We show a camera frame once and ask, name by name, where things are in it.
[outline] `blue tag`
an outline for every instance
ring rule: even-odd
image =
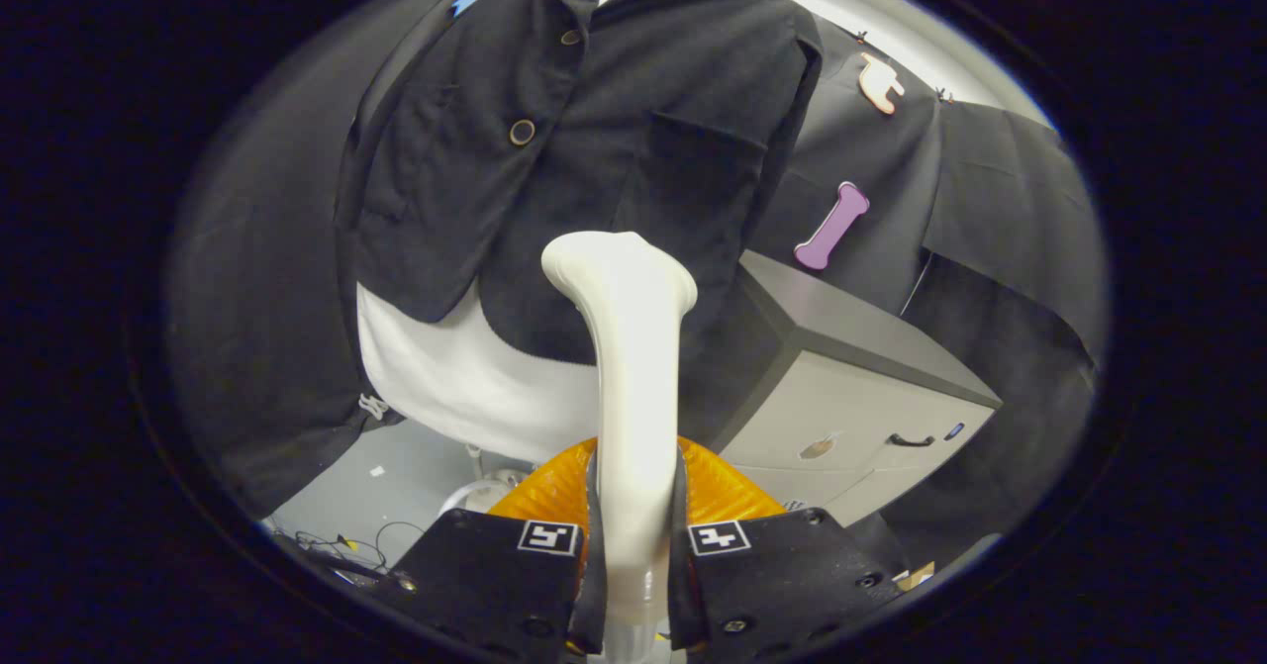
[[[466,6],[470,6],[475,1],[479,1],[479,0],[457,0],[457,1],[454,1],[454,18],[456,19],[457,15],[461,14],[461,11],[466,10]]]

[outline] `white wall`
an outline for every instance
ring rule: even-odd
[[[907,0],[794,0],[867,41],[933,87],[1052,127],[1028,93],[991,56],[935,15]]]

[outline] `jacket pocket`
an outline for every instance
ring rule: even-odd
[[[366,212],[393,220],[403,217],[459,90],[456,85],[436,84],[411,84],[404,89],[374,151],[365,188]]]
[[[708,322],[742,251],[740,229],[765,146],[693,119],[654,113],[642,155],[626,179],[612,231],[637,232],[673,255],[699,288],[687,324]]]

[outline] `gray cabinet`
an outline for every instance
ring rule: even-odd
[[[921,482],[1001,405],[919,329],[763,255],[744,255],[718,332],[684,366],[683,436],[841,525]]]

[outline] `wooden hand cutout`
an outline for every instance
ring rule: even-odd
[[[863,53],[863,60],[867,61],[867,67],[858,76],[858,85],[863,89],[863,95],[881,113],[892,115],[897,108],[888,100],[889,89],[893,93],[898,93],[898,95],[906,95],[906,89],[902,87],[902,84],[897,82],[897,71],[884,65],[883,61],[870,56],[869,52]]]
[[[831,250],[836,248],[840,237],[845,236],[845,229],[870,208],[870,201],[853,182],[841,182],[836,191],[840,198],[836,199],[831,212],[827,212],[827,218],[822,220],[818,231],[813,232],[810,241],[797,245],[793,252],[797,261],[817,271],[827,267],[827,257]]]

